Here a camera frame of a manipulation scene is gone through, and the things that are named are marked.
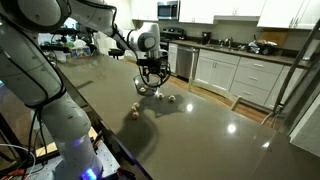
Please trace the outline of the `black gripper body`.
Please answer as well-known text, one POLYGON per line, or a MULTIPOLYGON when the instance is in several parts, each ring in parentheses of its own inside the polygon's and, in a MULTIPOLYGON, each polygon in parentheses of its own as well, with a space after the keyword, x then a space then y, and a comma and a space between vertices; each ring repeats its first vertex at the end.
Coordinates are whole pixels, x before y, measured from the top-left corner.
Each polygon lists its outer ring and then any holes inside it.
POLYGON ((142 67, 143 74, 158 74, 162 72, 160 59, 139 59, 137 65, 142 67))

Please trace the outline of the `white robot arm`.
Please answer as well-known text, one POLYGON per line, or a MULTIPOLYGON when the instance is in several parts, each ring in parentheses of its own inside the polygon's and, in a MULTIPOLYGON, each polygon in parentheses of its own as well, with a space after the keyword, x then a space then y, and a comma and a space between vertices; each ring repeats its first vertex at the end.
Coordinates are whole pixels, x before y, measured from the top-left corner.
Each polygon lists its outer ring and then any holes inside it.
POLYGON ((62 156, 53 180, 100 180, 103 164, 88 132, 91 122, 74 102, 62 78, 41 51, 40 33, 58 30, 68 18, 117 41, 147 58, 139 73, 160 76, 160 29, 145 23, 123 32, 115 23, 117 8, 104 0, 0 0, 0 79, 48 128, 62 156))

